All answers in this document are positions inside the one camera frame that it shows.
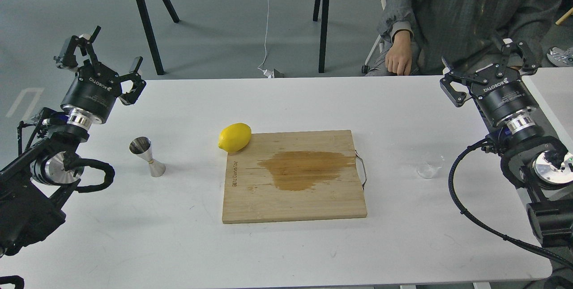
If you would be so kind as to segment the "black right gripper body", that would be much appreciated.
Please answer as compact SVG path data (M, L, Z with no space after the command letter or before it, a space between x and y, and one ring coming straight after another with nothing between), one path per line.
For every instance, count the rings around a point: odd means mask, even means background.
M499 73L501 69L496 66L475 73L487 79L487 83L474 83L474 98L490 128L497 128L508 116L538 107L518 71L505 68L502 75Z

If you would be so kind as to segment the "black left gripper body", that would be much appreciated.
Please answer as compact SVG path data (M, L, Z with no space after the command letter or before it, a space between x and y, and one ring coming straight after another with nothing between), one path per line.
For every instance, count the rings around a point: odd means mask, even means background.
M104 124L121 93L119 75L115 71L105 65L99 68L85 63L78 68L60 107L66 112L72 108L90 112L96 123Z

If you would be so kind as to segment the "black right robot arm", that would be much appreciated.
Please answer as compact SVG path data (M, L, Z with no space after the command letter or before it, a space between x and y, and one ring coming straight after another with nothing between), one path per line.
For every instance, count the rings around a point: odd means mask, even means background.
M450 196L460 213L479 227L505 241L571 269L572 263L550 251L551 247L572 248L572 200L550 200L544 190L560 190L572 185L572 154L549 126L534 121L539 104L526 87L524 75L539 68L526 42L495 36L500 55L493 63L476 71L463 71L442 57L442 90L456 106L469 99L482 116L489 133L467 147L453 162L448 175ZM526 206L530 226L540 243L534 246L487 226L467 210L456 195L454 173L470 152L481 149L500 157L503 176L515 188L526 189L531 202Z

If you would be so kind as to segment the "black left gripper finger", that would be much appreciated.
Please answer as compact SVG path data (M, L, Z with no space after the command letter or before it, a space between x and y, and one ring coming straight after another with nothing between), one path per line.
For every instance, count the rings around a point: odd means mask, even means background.
M64 42L63 48L59 56L55 56L56 67L59 69L77 69L79 64L76 59L77 48L80 48L82 56L88 56L91 64L98 63L98 57L94 52L93 43L96 40L100 30L100 26L96 26L93 33L89 38L82 36L82 38L73 35Z
M135 104L138 98L140 97L143 89L145 89L146 87L146 81L142 79L139 73L139 69L141 67L142 62L143 62L142 56L135 57L128 73L121 77L118 77L120 83L123 83L125 81L131 81L132 83L131 89L128 92L122 93L119 96L119 99L121 103L123 103L123 105L129 106Z

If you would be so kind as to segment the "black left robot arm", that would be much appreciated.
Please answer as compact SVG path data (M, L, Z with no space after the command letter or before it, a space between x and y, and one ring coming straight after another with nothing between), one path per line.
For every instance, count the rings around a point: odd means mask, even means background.
M2 255L15 255L59 228L66 218L63 205L74 191L102 191L113 183L109 163L81 158L76 151L93 124L107 121L117 99L134 104L146 83L138 73L142 57L123 76L98 60L93 44L100 30L71 36L55 57L58 68L75 75L61 111L42 108L33 122L18 126L34 130L24 148L18 136L19 155L0 174Z

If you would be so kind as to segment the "person's bare hand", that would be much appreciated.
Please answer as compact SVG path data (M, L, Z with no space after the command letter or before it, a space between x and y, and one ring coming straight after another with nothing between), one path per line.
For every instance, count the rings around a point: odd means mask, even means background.
M409 76L412 64L411 34L407 30L397 31L393 36L393 44L385 57L387 71L398 76Z

